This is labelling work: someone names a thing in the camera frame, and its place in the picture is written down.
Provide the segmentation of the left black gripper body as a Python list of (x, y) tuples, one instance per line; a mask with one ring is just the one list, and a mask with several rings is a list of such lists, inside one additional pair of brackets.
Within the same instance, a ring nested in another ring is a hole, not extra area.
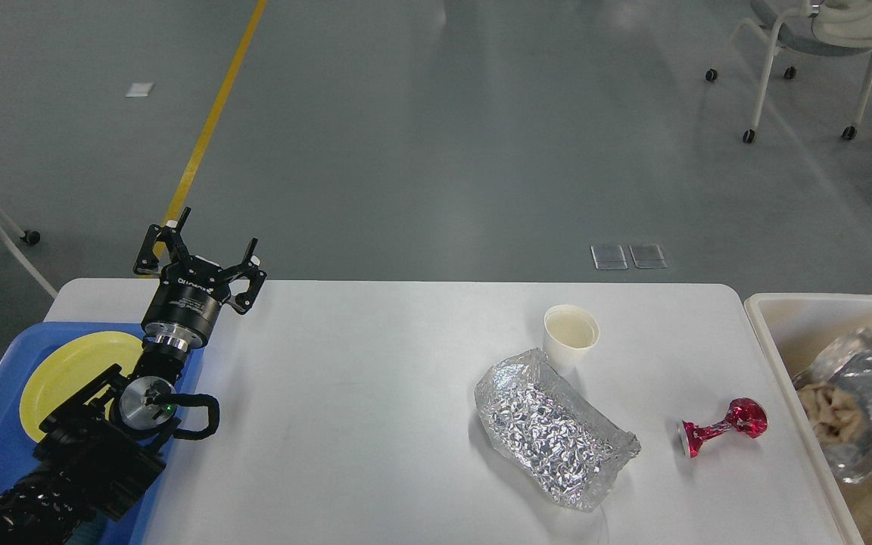
[(173, 338), (185, 350), (208, 345), (222, 305), (231, 288), (198, 283), (183, 276), (161, 276), (148, 310), (143, 315), (143, 337)]

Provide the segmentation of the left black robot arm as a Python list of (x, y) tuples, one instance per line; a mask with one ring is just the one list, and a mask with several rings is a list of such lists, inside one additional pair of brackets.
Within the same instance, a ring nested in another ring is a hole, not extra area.
[(191, 253), (182, 239), (190, 211), (151, 225), (136, 255), (135, 275), (155, 275), (158, 285), (134, 369), (111, 363), (41, 421), (37, 466), (0, 494), (0, 544), (64, 544), (97, 514), (121, 519), (166, 468), (167, 441), (203, 441), (218, 430), (219, 401), (181, 393), (177, 383), (222, 307), (248, 313), (266, 273), (256, 238), (229, 268)]

